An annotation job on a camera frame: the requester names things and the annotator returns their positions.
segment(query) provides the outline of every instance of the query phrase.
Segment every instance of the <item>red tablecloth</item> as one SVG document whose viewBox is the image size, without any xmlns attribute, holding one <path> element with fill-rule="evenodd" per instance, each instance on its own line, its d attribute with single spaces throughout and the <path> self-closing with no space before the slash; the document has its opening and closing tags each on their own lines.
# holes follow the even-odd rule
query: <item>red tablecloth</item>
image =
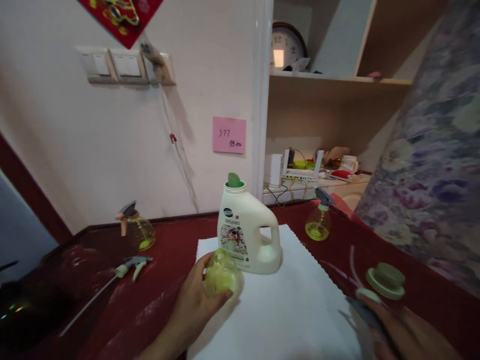
<svg viewBox="0 0 480 360">
<path fill-rule="evenodd" d="M 434 325 L 466 359 L 480 359 L 476 344 L 480 324 L 478 299 L 339 212 L 332 211 L 328 239 L 311 240 L 304 226 L 314 208 L 312 202 L 305 202 L 273 211 L 278 222 L 288 224 L 346 295 L 354 293 L 354 286 L 333 267 L 352 275 L 349 256 L 354 245 L 355 268 L 364 285 L 368 287 L 366 271 L 379 262 L 398 268 L 406 277 L 406 295 L 400 301 L 384 299 L 385 302 L 391 307 L 408 306 Z M 195 263 L 198 239 L 216 235 L 217 216 L 213 215 L 157 224 L 156 243 L 144 252 L 154 260 L 143 269 L 136 283 L 132 283 L 131 274 L 116 280 L 63 338 L 52 334 L 21 357 L 133 359 L 165 326 L 180 286 Z M 83 242 L 119 263 L 124 256 L 119 250 L 124 241 L 119 229 L 107 229 L 90 233 Z"/>
</svg>

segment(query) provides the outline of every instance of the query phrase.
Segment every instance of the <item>red decoration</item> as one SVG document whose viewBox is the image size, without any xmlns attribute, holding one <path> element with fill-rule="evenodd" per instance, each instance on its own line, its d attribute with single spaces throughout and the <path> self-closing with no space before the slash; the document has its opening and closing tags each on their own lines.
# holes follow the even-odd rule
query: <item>red decoration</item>
<svg viewBox="0 0 480 360">
<path fill-rule="evenodd" d="M 131 49 L 163 0 L 78 0 L 114 37 Z"/>
</svg>

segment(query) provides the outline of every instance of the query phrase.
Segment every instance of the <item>wall clock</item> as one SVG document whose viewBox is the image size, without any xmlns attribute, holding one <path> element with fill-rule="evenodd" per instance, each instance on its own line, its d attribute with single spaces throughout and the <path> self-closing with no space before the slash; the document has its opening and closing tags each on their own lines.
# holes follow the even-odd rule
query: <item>wall clock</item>
<svg viewBox="0 0 480 360">
<path fill-rule="evenodd" d="M 307 47 L 299 31 L 287 22 L 276 21 L 271 30 L 271 60 L 276 70 L 283 70 L 301 58 L 307 58 Z"/>
</svg>

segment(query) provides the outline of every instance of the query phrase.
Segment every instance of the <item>white cup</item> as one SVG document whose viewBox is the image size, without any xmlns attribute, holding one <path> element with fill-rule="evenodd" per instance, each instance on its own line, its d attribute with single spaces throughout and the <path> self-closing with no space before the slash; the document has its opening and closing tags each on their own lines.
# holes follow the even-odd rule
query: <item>white cup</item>
<svg viewBox="0 0 480 360">
<path fill-rule="evenodd" d="M 344 155 L 341 158 L 341 165 L 346 165 L 351 169 L 351 172 L 354 174 L 359 170 L 360 164 L 357 161 L 357 157 L 353 155 Z"/>
</svg>

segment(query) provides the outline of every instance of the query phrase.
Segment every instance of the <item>white cloth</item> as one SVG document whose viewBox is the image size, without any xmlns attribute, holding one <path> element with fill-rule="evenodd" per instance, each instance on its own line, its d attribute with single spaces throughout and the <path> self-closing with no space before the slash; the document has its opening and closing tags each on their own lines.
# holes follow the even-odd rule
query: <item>white cloth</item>
<svg viewBox="0 0 480 360">
<path fill-rule="evenodd" d="M 289 226 L 279 228 L 280 269 L 270 275 L 243 272 L 238 303 L 227 303 L 210 320 L 188 359 L 362 358 L 345 296 Z M 260 231 L 270 237 L 269 228 Z M 199 240 L 197 260 L 217 248 L 216 237 Z"/>
</svg>

